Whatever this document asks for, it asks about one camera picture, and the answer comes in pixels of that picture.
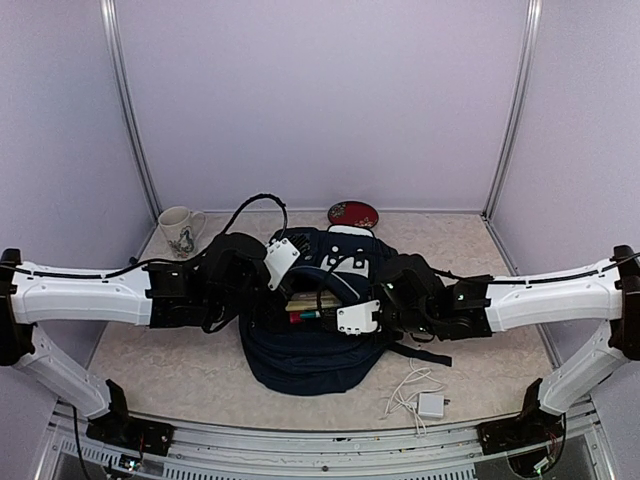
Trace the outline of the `yellow highlighter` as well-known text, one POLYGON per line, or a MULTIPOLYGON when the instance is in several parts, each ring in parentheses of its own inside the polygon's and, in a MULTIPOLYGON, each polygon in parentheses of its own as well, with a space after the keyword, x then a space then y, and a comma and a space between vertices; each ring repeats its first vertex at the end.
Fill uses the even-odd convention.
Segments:
MULTIPOLYGON (((330 291, 323 290, 320 294, 320 304, 322 307, 329 308, 339 305, 341 301, 330 291)), ((289 299, 286 309, 291 311, 315 309, 317 307, 316 292, 300 292, 295 293, 289 299)))

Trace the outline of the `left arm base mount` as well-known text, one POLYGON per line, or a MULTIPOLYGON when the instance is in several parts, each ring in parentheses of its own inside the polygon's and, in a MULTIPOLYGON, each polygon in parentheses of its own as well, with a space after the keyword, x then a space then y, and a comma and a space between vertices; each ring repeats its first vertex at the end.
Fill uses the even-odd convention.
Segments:
POLYGON ((169 423, 132 416, 124 390, 110 379, 106 386, 110 394, 108 411, 88 421, 86 436, 141 454, 166 457, 175 428, 169 423))

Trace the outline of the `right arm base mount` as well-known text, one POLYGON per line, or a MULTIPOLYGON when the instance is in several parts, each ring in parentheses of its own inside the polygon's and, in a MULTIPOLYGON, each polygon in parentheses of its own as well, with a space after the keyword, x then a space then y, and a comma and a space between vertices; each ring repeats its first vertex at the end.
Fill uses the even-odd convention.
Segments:
POLYGON ((541 409, 538 394, 542 379, 526 390, 521 411, 508 418, 477 425, 478 439, 484 455, 502 453, 546 441, 566 434, 565 415, 553 415, 541 409))

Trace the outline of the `white charger adapter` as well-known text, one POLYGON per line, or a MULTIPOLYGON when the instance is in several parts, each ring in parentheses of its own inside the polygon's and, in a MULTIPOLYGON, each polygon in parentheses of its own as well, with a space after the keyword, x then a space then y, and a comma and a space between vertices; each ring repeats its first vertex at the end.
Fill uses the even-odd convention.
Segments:
POLYGON ((416 413, 421 419, 443 419, 445 397, 436 393, 421 392, 417 399, 416 413))

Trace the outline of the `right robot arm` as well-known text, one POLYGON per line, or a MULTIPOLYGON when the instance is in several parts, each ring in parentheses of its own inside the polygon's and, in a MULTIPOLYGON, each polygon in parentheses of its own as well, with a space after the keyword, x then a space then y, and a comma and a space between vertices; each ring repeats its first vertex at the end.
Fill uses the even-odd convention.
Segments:
POLYGON ((573 270, 520 277, 457 277, 420 255, 383 264, 365 315, 369 331, 427 333, 440 340, 489 337, 516 328, 598 319, 601 324, 561 367, 533 386, 533 404, 513 419, 523 444, 546 432, 552 417, 616 369, 639 358, 639 255, 627 245, 573 270))

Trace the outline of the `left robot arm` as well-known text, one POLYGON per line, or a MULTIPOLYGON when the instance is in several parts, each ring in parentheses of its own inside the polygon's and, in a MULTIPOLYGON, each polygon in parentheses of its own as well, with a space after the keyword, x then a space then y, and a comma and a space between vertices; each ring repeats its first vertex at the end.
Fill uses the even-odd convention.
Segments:
POLYGON ((275 291, 298 257, 286 238, 262 244, 243 233, 219 234, 186 261, 151 259, 115 271, 57 270, 7 249, 1 257, 1 363, 26 371, 118 444, 133 443, 140 424, 122 388, 71 359, 41 323, 105 321, 216 333, 275 291))

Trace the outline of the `navy blue backpack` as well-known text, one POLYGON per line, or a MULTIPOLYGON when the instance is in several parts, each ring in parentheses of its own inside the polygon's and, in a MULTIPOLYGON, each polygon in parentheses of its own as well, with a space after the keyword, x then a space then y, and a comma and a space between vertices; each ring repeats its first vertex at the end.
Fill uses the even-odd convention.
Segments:
MULTIPOLYGON (((296 227, 285 231, 310 235, 311 249, 297 260, 280 283, 293 294, 323 290, 343 307, 372 298, 380 266, 397 251, 365 228, 332 226, 325 231, 296 227)), ((295 396, 344 393, 357 386, 387 351, 407 358, 451 366, 449 356, 420 351, 384 333, 345 335, 322 319, 289 325, 256 325, 251 313, 240 316, 239 335, 254 377, 268 389, 295 396)))

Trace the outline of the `pink black highlighter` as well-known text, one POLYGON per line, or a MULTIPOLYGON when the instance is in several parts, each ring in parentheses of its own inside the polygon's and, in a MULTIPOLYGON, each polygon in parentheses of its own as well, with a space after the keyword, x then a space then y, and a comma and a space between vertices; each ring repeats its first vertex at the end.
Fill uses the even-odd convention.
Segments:
POLYGON ((304 321, 304 319, 301 317, 301 313, 300 312, 291 312, 289 314, 289 321, 291 324, 295 325, 295 324, 300 324, 304 321))

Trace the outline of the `teal pen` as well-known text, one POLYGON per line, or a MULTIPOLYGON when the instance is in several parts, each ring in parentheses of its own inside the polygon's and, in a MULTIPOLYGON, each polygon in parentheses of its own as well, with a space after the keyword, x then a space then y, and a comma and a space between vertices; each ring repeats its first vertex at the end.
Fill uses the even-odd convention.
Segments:
POLYGON ((327 315, 327 311, 303 311, 299 314, 299 318, 302 321, 320 320, 326 318, 327 315))

